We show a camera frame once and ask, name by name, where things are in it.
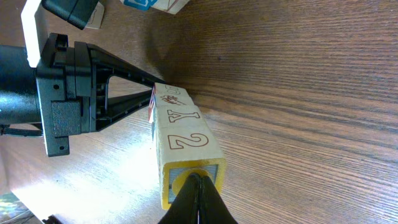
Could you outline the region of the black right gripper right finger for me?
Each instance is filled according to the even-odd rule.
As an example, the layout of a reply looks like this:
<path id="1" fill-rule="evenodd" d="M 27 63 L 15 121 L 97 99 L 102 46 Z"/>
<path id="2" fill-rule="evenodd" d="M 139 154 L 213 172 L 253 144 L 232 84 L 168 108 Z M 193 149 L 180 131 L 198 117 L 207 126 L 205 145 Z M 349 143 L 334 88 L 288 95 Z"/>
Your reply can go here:
<path id="1" fill-rule="evenodd" d="M 208 176 L 200 181 L 198 211 L 200 224 L 238 224 Z"/>

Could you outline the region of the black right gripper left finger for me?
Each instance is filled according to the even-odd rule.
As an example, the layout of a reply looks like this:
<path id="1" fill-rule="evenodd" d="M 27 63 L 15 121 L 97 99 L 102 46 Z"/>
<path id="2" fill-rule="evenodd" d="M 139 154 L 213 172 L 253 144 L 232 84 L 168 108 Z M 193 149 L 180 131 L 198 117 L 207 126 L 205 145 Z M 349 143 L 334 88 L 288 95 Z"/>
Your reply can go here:
<path id="1" fill-rule="evenodd" d="M 197 224 L 200 176 L 190 174 L 159 224 Z"/>

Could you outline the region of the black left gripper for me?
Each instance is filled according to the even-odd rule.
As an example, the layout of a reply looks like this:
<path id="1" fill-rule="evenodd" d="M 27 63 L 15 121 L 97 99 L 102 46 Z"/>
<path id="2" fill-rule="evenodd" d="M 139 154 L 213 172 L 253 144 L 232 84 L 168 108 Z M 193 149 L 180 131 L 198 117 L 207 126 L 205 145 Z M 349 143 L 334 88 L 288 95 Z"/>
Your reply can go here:
<path id="1" fill-rule="evenodd" d="M 151 90 L 109 98 L 111 77 L 153 87 L 164 80 L 122 60 L 97 45 L 51 33 L 37 66 L 36 84 L 46 153 L 70 153 L 69 136 L 101 131 L 149 105 Z"/>

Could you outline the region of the wooden block red letter E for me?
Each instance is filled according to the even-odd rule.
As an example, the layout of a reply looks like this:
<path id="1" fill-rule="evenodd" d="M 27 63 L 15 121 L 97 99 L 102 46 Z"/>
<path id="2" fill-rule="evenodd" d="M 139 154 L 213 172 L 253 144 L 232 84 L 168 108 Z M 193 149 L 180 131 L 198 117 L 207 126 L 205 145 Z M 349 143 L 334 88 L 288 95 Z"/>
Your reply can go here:
<path id="1" fill-rule="evenodd" d="M 186 89 L 177 86 L 171 86 L 163 83 L 155 83 L 152 94 L 173 95 L 173 96 L 189 96 Z"/>

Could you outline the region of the wooden block green letter B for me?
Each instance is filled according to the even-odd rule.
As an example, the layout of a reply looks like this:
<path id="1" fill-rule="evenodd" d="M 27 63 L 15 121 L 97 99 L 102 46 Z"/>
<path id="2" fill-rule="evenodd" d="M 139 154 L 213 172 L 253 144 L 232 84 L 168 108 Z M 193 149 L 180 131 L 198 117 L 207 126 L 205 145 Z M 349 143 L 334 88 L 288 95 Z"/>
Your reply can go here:
<path id="1" fill-rule="evenodd" d="M 211 133 L 176 133 L 154 136 L 160 182 L 160 204 L 168 210 L 182 189 L 185 179 L 196 172 L 208 176 L 222 192 L 226 159 Z"/>

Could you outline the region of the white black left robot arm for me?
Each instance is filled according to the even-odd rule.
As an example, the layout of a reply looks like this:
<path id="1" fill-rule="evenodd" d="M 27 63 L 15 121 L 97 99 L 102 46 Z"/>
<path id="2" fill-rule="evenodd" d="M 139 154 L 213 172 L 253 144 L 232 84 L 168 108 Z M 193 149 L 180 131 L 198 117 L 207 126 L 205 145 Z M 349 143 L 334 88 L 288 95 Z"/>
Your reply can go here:
<path id="1" fill-rule="evenodd" d="M 51 33 L 32 68 L 24 47 L 1 46 L 1 134 L 43 137 L 49 157 L 69 136 L 101 131 L 150 102 L 163 81 L 85 42 Z"/>

